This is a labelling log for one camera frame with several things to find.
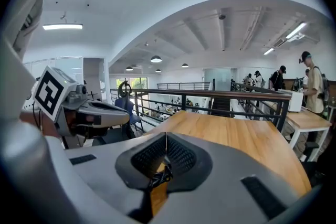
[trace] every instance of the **wooden table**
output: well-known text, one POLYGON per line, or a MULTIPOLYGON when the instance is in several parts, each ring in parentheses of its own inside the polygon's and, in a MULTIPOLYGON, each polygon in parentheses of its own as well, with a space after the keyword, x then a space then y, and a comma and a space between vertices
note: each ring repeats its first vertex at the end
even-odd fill
MULTIPOLYGON (((180 111, 146 134, 176 132, 237 148, 280 175, 301 196, 311 189, 306 172, 276 127, 250 121, 180 111)), ((165 186, 152 191, 153 213, 166 199, 165 186)))
MULTIPOLYGON (((274 109, 277 109, 277 104, 272 102, 266 102, 271 105, 274 109)), ((329 127, 331 123, 323 119, 322 117, 314 114, 305 107, 301 107, 300 112, 287 112, 286 115, 287 123, 292 126, 295 130, 292 139, 290 140, 289 146, 294 148, 296 142, 299 139, 299 136, 302 132, 314 132, 314 131, 323 131, 320 139, 317 141, 319 148, 313 150, 308 161, 313 161, 317 156, 324 140, 327 137, 329 127)))

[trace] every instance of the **baseball cap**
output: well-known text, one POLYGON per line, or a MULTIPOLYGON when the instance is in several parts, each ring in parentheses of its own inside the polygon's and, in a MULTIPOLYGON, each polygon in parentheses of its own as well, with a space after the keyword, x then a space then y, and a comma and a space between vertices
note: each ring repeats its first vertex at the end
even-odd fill
POLYGON ((302 53, 302 55, 301 55, 301 59, 302 59, 301 62, 304 62, 308 57, 310 58, 310 57, 311 57, 311 54, 310 54, 309 52, 307 52, 307 51, 304 51, 304 52, 302 53))
POLYGON ((285 66, 281 66, 280 70, 282 71, 282 73, 286 74, 286 67, 285 66))

